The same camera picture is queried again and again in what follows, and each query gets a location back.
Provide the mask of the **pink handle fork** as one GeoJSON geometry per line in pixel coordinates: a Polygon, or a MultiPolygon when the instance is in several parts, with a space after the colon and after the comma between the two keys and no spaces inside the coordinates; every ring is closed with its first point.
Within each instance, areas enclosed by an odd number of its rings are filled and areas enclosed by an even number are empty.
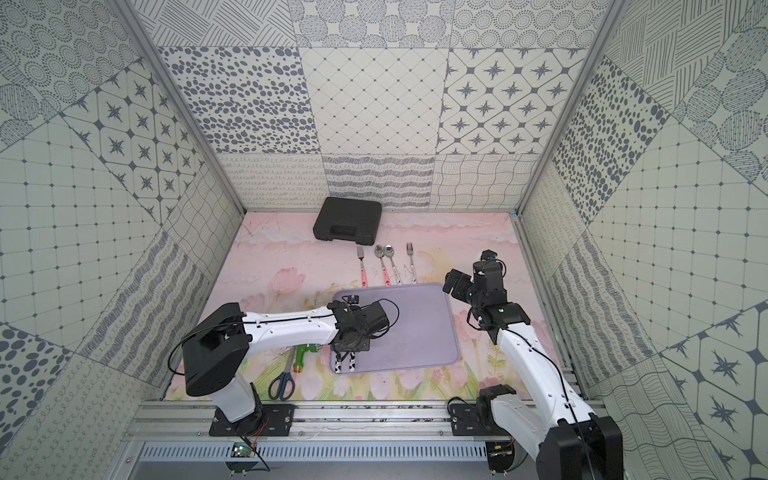
{"type": "Polygon", "coordinates": [[[364,248],[362,245],[356,246],[356,252],[357,252],[357,258],[359,261],[359,267],[360,267],[360,277],[361,277],[361,284],[363,288],[368,287],[368,278],[367,278],[367,272],[364,264],[364,248]]]}

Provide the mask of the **pink handle spoon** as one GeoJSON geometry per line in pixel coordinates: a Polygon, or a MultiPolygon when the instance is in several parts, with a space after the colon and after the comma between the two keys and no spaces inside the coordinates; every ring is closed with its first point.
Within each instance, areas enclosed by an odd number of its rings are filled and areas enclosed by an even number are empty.
{"type": "Polygon", "coordinates": [[[374,254],[379,259],[384,284],[386,286],[390,286],[391,285],[390,277],[389,277],[386,265],[384,263],[384,257],[385,257],[384,248],[381,245],[376,245],[374,248],[374,254]]]}

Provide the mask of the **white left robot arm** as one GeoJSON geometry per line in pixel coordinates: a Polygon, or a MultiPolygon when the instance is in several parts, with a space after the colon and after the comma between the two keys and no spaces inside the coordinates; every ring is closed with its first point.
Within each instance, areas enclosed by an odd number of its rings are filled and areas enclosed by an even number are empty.
{"type": "Polygon", "coordinates": [[[360,306],[334,300],[281,314],[246,312],[230,302],[184,335],[172,351],[182,355],[186,394],[210,399],[228,422],[240,425],[261,417],[261,399],[240,371],[245,360],[301,345],[328,345],[345,358],[369,350],[398,320],[379,301],[360,306]]]}

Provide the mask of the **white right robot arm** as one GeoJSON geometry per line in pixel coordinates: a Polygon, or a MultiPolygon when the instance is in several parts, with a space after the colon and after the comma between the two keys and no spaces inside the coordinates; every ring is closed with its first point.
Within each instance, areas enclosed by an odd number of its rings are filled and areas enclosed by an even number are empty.
{"type": "Polygon", "coordinates": [[[480,390],[467,403],[453,397],[446,408],[456,436],[507,436],[511,443],[491,446],[491,472],[514,469],[518,450],[534,461],[541,479],[622,479],[623,436],[608,415],[589,406],[542,349],[529,316],[507,298],[505,263],[491,250],[482,252],[472,274],[453,269],[443,290],[469,307],[467,324],[489,335],[518,373],[531,400],[509,385],[480,390]]]}

